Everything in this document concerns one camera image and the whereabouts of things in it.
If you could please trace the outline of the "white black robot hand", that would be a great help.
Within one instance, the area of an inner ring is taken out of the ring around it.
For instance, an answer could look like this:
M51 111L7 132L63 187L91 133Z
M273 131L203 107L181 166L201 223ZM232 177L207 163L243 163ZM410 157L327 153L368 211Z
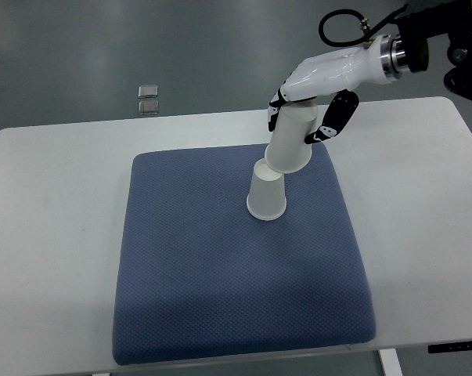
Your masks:
M268 130L273 132L281 107L318 96L334 95L321 125L305 136L307 144L337 136L359 105L354 90L362 83L386 85L409 69L399 36L381 35L368 48L351 47L307 58L279 87L268 105Z

